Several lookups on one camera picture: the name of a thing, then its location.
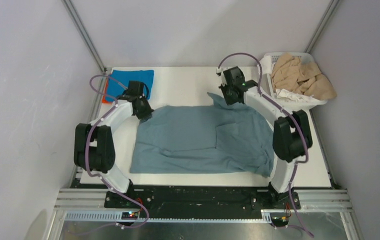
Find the corner aluminium post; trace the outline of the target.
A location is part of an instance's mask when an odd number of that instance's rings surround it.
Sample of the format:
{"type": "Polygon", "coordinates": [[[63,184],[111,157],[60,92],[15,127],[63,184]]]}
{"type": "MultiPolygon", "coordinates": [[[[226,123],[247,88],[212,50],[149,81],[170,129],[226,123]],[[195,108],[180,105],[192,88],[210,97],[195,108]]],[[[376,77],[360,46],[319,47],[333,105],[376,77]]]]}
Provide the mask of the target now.
{"type": "Polygon", "coordinates": [[[107,68],[105,66],[105,64],[103,63],[85,25],[84,25],[84,22],[82,21],[79,13],[78,13],[78,10],[75,6],[75,4],[73,3],[72,0],[62,0],[61,1],[67,11],[67,13],[69,14],[73,24],[75,25],[75,28],[77,29],[78,31],[78,34],[81,36],[85,46],[87,47],[90,55],[92,56],[94,62],[96,63],[98,69],[100,70],[101,73],[106,73],[107,71],[107,68]]]}
{"type": "Polygon", "coordinates": [[[306,48],[306,53],[312,53],[314,48],[316,47],[318,41],[326,30],[327,25],[332,20],[333,16],[338,10],[338,7],[341,3],[341,0],[331,0],[325,9],[312,37],[310,38],[306,48]]]}

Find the grey-blue t-shirt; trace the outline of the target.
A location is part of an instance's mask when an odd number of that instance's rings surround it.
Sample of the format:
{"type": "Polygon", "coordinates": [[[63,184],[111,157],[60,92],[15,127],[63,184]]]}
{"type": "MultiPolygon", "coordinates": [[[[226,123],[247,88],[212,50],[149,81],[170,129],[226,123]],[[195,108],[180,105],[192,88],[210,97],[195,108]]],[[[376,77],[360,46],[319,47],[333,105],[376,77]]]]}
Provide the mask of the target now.
{"type": "Polygon", "coordinates": [[[210,94],[205,106],[158,108],[137,129],[133,174],[225,174],[269,177],[273,132],[252,107],[210,94]]]}

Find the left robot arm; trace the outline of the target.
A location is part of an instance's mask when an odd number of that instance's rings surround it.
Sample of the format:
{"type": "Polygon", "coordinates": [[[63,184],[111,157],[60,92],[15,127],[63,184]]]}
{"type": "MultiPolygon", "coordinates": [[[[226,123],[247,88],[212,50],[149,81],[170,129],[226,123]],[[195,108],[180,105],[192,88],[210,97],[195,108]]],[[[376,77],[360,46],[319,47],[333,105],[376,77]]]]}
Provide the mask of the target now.
{"type": "Polygon", "coordinates": [[[113,134],[128,118],[147,120],[152,116],[147,96],[148,86],[130,81],[123,93],[114,97],[110,109],[90,123],[75,128],[74,164],[86,170],[90,177],[100,179],[109,191],[118,193],[116,201],[123,208],[135,203],[135,193],[128,190],[131,180],[115,164],[113,134]]]}

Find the right corner aluminium post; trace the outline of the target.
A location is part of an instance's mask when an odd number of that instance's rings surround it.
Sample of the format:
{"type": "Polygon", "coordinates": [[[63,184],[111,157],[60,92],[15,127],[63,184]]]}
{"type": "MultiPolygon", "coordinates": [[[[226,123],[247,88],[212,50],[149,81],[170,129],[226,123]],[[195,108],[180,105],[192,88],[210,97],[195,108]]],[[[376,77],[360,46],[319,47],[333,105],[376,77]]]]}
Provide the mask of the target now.
{"type": "Polygon", "coordinates": [[[316,47],[318,41],[326,30],[327,25],[332,20],[333,16],[338,10],[338,7],[341,3],[341,0],[331,0],[325,9],[312,37],[310,38],[306,48],[306,53],[312,53],[314,48],[316,47]]]}

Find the left controller board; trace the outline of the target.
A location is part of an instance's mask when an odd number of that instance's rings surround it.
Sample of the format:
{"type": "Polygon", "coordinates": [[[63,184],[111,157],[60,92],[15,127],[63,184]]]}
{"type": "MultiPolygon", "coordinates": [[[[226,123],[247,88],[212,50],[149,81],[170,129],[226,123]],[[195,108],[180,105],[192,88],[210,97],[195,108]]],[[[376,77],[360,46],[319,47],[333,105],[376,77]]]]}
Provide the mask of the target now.
{"type": "Polygon", "coordinates": [[[139,218],[138,211],[123,211],[121,213],[121,220],[137,220],[139,218]]]}

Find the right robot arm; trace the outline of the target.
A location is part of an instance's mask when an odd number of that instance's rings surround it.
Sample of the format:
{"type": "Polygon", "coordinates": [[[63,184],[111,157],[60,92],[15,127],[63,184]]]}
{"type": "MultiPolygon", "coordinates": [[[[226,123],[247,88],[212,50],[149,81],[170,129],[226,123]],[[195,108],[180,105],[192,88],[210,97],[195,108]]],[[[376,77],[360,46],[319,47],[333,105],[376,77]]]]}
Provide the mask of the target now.
{"type": "Polygon", "coordinates": [[[264,93],[254,80],[245,80],[239,67],[218,68],[221,90],[228,105],[241,103],[262,114],[273,125],[273,150],[278,162],[268,183],[264,197],[254,197],[254,209],[285,209],[294,199],[293,181],[302,157],[308,157],[312,146],[312,135],[308,115],[304,110],[289,112],[282,105],[264,93]]]}

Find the controller board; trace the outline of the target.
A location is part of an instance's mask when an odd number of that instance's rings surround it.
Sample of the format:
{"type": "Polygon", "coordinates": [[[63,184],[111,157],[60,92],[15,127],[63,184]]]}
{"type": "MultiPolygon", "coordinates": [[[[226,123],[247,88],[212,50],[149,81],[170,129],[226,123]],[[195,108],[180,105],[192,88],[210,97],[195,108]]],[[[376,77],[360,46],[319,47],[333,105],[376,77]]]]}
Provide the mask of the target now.
{"type": "Polygon", "coordinates": [[[121,213],[121,220],[137,220],[139,218],[138,211],[123,211],[121,213]]]}
{"type": "Polygon", "coordinates": [[[286,228],[287,225],[289,224],[290,217],[288,216],[273,216],[271,219],[271,225],[274,228],[286,228]]]}

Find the beige crumpled t-shirt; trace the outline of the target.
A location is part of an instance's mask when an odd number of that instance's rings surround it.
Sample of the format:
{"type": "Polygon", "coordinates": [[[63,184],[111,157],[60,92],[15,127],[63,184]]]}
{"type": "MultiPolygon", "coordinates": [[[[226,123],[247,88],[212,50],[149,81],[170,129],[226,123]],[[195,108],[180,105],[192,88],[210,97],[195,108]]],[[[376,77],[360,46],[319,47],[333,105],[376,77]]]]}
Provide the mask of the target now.
{"type": "Polygon", "coordinates": [[[270,74],[272,88],[313,97],[320,101],[337,97],[333,85],[314,61],[302,63],[288,52],[278,57],[270,74]]]}

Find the white laundry basket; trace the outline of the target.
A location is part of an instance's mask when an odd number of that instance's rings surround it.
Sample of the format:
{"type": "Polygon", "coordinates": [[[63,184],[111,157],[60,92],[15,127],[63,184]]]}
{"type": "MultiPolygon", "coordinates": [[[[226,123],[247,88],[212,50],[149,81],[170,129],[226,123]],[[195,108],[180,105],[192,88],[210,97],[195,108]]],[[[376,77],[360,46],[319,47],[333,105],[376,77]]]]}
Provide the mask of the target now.
{"type": "Polygon", "coordinates": [[[313,96],[305,96],[280,89],[278,90],[278,93],[276,93],[273,90],[271,73],[275,63],[278,61],[278,58],[283,54],[285,54],[285,52],[269,52],[266,53],[260,60],[263,71],[262,80],[266,81],[266,83],[262,84],[262,87],[266,93],[268,93],[274,101],[281,104],[283,107],[294,111],[310,110],[315,106],[326,104],[327,100],[318,100],[313,96]]]}

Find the left corner aluminium post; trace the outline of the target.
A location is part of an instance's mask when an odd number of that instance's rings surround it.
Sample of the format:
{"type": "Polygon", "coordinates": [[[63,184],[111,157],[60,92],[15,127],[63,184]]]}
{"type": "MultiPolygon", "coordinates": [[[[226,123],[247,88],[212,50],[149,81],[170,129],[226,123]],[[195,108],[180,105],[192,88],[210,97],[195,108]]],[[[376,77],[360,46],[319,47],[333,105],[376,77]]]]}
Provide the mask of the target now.
{"type": "Polygon", "coordinates": [[[105,66],[105,64],[103,63],[85,25],[84,25],[84,22],[82,21],[79,13],[78,13],[78,10],[75,6],[75,4],[73,3],[72,0],[62,0],[61,1],[67,11],[67,13],[69,14],[73,24],[75,25],[75,28],[77,29],[78,31],[78,34],[81,36],[85,46],[87,47],[90,55],[92,56],[94,62],[96,63],[98,69],[100,70],[101,73],[106,73],[107,71],[107,68],[105,66]]]}

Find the folded blue t-shirt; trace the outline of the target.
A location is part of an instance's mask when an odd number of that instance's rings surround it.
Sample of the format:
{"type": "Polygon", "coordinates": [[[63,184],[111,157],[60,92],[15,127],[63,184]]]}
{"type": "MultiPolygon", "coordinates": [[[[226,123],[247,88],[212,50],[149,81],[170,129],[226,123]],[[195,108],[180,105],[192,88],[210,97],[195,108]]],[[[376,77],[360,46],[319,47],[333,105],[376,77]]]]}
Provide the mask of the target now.
{"type": "MultiPolygon", "coordinates": [[[[134,71],[124,71],[124,70],[113,70],[110,76],[125,87],[128,87],[130,81],[139,81],[144,83],[148,87],[144,87],[144,94],[147,95],[147,99],[151,98],[151,90],[154,82],[154,70],[134,70],[134,71]]],[[[109,79],[106,87],[105,93],[107,95],[116,97],[124,92],[124,88],[121,87],[115,80],[109,79]]]]}

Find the right controller board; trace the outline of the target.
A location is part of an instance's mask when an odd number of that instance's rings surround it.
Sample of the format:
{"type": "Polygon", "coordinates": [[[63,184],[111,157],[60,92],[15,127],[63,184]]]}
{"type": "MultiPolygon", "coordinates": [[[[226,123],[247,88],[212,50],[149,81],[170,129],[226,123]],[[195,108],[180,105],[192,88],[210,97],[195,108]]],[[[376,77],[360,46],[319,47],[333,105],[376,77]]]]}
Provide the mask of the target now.
{"type": "Polygon", "coordinates": [[[290,217],[288,216],[273,216],[271,219],[271,225],[274,228],[286,228],[287,225],[289,224],[290,217]]]}

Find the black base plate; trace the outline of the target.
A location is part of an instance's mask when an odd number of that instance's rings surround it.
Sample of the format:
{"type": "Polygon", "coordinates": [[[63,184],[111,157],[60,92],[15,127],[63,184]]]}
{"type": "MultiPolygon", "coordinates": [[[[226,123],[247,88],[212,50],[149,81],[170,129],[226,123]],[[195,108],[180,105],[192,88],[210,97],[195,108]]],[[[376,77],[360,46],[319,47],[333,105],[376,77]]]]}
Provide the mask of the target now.
{"type": "Polygon", "coordinates": [[[135,185],[125,194],[107,192],[107,209],[136,209],[141,217],[172,220],[254,220],[261,211],[301,209],[298,193],[271,187],[135,185]]]}

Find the folded orange t-shirt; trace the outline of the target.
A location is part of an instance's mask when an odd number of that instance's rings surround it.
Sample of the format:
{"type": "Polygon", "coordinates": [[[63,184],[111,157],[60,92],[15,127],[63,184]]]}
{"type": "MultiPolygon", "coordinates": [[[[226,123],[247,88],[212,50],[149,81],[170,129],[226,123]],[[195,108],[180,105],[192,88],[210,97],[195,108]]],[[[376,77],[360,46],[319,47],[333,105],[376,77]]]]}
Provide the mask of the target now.
{"type": "Polygon", "coordinates": [[[103,104],[110,104],[110,103],[112,103],[112,101],[110,100],[110,98],[107,96],[107,89],[106,88],[104,89],[104,93],[103,93],[103,97],[102,97],[101,102],[103,104]]]}

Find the aluminium frame rail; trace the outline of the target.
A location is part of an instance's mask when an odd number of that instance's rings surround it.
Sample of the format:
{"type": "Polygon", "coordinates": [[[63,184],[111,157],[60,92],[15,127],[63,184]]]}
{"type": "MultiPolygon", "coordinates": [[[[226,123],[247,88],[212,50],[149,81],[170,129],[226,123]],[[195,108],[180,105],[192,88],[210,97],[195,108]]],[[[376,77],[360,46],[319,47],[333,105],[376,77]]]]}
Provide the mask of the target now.
{"type": "MultiPolygon", "coordinates": [[[[353,205],[346,190],[299,189],[299,213],[353,212],[353,205]]],[[[105,208],[105,189],[62,188],[57,196],[54,209],[64,211],[124,211],[126,208],[105,208]]]]}

